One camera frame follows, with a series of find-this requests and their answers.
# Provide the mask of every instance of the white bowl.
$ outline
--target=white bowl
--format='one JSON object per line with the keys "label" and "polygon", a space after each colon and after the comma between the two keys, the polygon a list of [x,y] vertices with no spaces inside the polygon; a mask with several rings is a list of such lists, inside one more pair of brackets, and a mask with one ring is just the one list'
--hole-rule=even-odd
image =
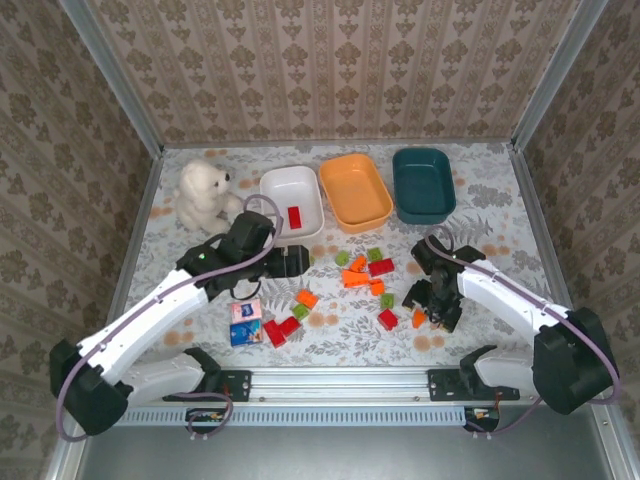
{"label": "white bowl", "polygon": [[[276,246],[294,245],[311,240],[324,228],[324,211],[316,173],[309,167],[277,168],[260,179],[260,193],[271,198],[284,219],[280,239]],[[273,215],[267,202],[262,203],[262,214]],[[301,228],[289,227],[289,207],[298,207]]]}

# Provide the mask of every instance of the stuffed animal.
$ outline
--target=stuffed animal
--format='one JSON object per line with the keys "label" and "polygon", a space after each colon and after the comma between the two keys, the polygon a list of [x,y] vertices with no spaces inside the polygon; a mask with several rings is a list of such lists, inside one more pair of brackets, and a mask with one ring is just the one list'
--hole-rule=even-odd
{"label": "stuffed animal", "polygon": [[176,189],[176,214],[188,230],[204,229],[211,235],[229,230],[228,221],[218,218],[226,212],[229,218],[242,210],[242,202],[230,193],[231,177],[206,160],[189,162],[180,173]]}

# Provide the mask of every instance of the floral tablecloth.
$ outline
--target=floral tablecloth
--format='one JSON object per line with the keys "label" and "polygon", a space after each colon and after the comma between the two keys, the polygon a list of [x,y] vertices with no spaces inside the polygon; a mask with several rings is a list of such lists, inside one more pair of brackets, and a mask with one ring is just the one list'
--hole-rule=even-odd
{"label": "floral tablecloth", "polygon": [[[287,165],[308,165],[315,171],[329,159],[352,152],[369,155],[393,196],[391,158],[407,145],[351,145],[315,147],[249,147],[230,149],[168,150],[149,222],[129,292],[128,307],[140,300],[175,267],[191,246],[207,238],[204,232],[188,232],[174,213],[174,189],[181,168],[191,159],[208,158],[233,178],[232,190],[241,197],[258,193],[261,175]],[[433,145],[451,161],[457,208],[447,225],[456,245],[470,244],[484,251],[503,272],[550,298],[506,144]],[[395,213],[376,230],[360,235],[340,231],[323,193],[325,228],[306,245],[314,265],[302,277],[263,281],[260,298],[264,318],[282,321],[290,316],[296,293],[306,288],[320,300],[311,316],[279,349],[266,342],[232,348],[229,344],[230,304],[224,293],[207,307],[186,318],[159,340],[143,361],[175,355],[198,345],[225,367],[274,366],[416,366],[457,364],[466,353],[485,344],[508,349],[528,348],[516,332],[484,307],[463,301],[463,316],[453,334],[411,326],[411,314],[400,303],[409,287],[423,274],[409,251],[425,228],[406,225]],[[378,323],[379,298],[367,288],[344,289],[340,268],[333,257],[338,250],[352,255],[379,247],[392,258],[396,269],[384,276],[387,291],[395,294],[393,311],[399,325],[387,332]],[[249,293],[253,285],[241,284],[236,295]]]}

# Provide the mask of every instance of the red cube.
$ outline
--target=red cube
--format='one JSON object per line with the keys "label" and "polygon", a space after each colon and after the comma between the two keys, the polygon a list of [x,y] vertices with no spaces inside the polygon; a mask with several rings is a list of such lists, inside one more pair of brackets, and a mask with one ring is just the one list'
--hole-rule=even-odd
{"label": "red cube", "polygon": [[380,321],[380,324],[384,327],[384,329],[388,332],[398,326],[398,317],[396,317],[388,308],[380,315],[378,315],[378,320]]}
{"label": "red cube", "polygon": [[289,207],[289,228],[295,230],[302,228],[302,222],[300,221],[300,209],[298,207]]}
{"label": "red cube", "polygon": [[285,337],[288,337],[289,335],[291,335],[293,332],[295,332],[297,329],[300,328],[300,322],[296,317],[289,317],[284,322],[282,322],[279,325],[279,327],[282,334]]}
{"label": "red cube", "polygon": [[393,261],[390,258],[385,258],[379,262],[372,262],[369,264],[369,273],[372,277],[393,272],[394,270],[395,267],[393,266]]}
{"label": "red cube", "polygon": [[282,345],[287,343],[287,339],[280,331],[280,327],[275,320],[269,320],[267,323],[262,325],[262,328],[264,328],[264,331],[267,332],[267,335],[271,339],[271,343],[275,348],[281,347]]}

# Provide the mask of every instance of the wall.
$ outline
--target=wall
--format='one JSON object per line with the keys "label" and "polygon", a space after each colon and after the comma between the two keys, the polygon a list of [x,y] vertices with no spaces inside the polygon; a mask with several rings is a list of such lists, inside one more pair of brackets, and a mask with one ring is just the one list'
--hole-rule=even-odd
{"label": "wall", "polygon": [[105,322],[150,167],[57,1],[0,2],[0,478],[51,452],[48,351]]}
{"label": "wall", "polygon": [[525,156],[576,306],[597,311],[640,446],[640,2],[610,1]]}
{"label": "wall", "polygon": [[90,0],[171,145],[507,138],[579,0]]}

